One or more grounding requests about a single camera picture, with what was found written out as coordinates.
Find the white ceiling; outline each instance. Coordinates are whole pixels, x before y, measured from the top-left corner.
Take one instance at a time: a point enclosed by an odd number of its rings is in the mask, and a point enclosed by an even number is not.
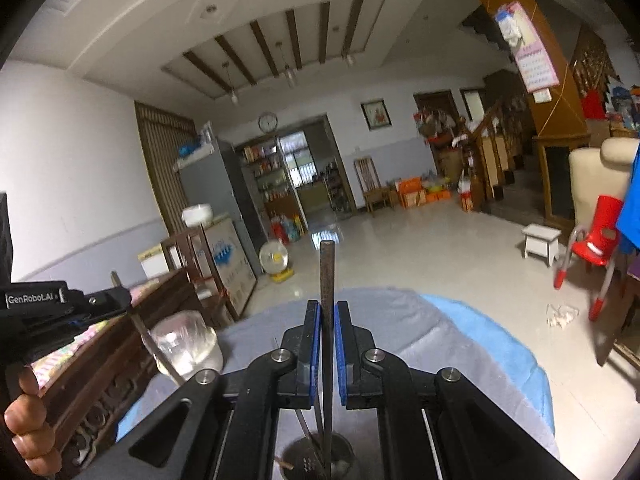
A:
[[[193,50],[226,78],[220,66],[226,56],[213,40],[224,34],[252,75],[261,79],[258,86],[268,90],[273,78],[247,24],[258,20],[280,69],[282,59],[273,46],[277,40],[283,41],[287,62],[293,65],[284,18],[287,9],[295,9],[305,65],[301,82],[348,70],[342,62],[318,65],[316,61],[319,3],[324,1],[331,1],[329,58],[340,53],[351,0],[49,0],[25,30],[12,57],[63,68],[180,113],[200,113],[221,94],[220,87],[182,53]],[[615,21],[602,0],[556,1],[592,25]],[[212,5],[215,12],[207,13]],[[444,38],[477,5],[478,0],[364,0],[352,50],[363,49],[370,26],[375,25],[365,51],[356,54],[358,69],[437,53],[447,43]],[[340,27],[338,33],[332,32],[334,25]],[[246,84],[233,63],[230,76],[234,85]]]

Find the blue logo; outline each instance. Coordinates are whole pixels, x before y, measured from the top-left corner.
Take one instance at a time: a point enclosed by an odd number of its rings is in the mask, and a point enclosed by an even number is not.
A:
[[[233,245],[220,240],[213,246],[213,261],[216,265],[228,265],[231,260],[231,253],[233,250]]]

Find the wooden chair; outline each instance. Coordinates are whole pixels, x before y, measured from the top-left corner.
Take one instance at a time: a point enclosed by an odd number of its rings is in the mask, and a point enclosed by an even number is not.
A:
[[[240,319],[216,269],[202,226],[189,228],[171,236],[164,240],[161,246],[169,269],[184,268],[187,271],[189,280],[195,286],[198,298],[211,316],[215,328],[222,328],[220,310],[223,307],[233,322]],[[212,283],[217,293],[211,290]]]
[[[393,205],[389,201],[389,190],[380,186],[380,178],[376,171],[376,166],[373,164],[373,159],[370,155],[363,158],[357,158],[353,161],[353,167],[356,170],[358,176],[358,183],[362,190],[362,196],[364,202],[367,205],[367,211],[373,215],[373,205],[378,202],[383,202],[385,205]]]

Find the blue gripper pad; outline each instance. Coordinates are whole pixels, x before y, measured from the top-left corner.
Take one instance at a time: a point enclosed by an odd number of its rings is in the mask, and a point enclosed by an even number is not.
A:
[[[314,323],[314,343],[311,350],[311,384],[309,395],[311,402],[316,398],[316,388],[318,387],[318,361],[320,360],[320,304],[316,303],[316,322]]]
[[[335,364],[338,368],[338,391],[340,403],[347,404],[347,369],[344,363],[344,344],[342,342],[342,329],[340,326],[340,312],[338,304],[334,304],[334,337],[335,337]]]

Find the silver bolt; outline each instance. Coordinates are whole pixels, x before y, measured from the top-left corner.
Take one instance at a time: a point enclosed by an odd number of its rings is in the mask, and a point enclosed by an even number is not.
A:
[[[442,378],[449,383],[455,383],[460,380],[462,375],[460,374],[460,370],[457,368],[443,368],[440,371]]]
[[[271,352],[271,359],[277,363],[283,363],[284,361],[291,359],[291,352],[286,348],[277,348]]]
[[[364,352],[364,358],[372,363],[379,363],[385,358],[385,351],[380,348],[370,348]]]
[[[204,368],[204,370],[200,370],[196,373],[196,382],[199,384],[209,384],[212,383],[216,378],[218,372],[212,370],[211,368]]]

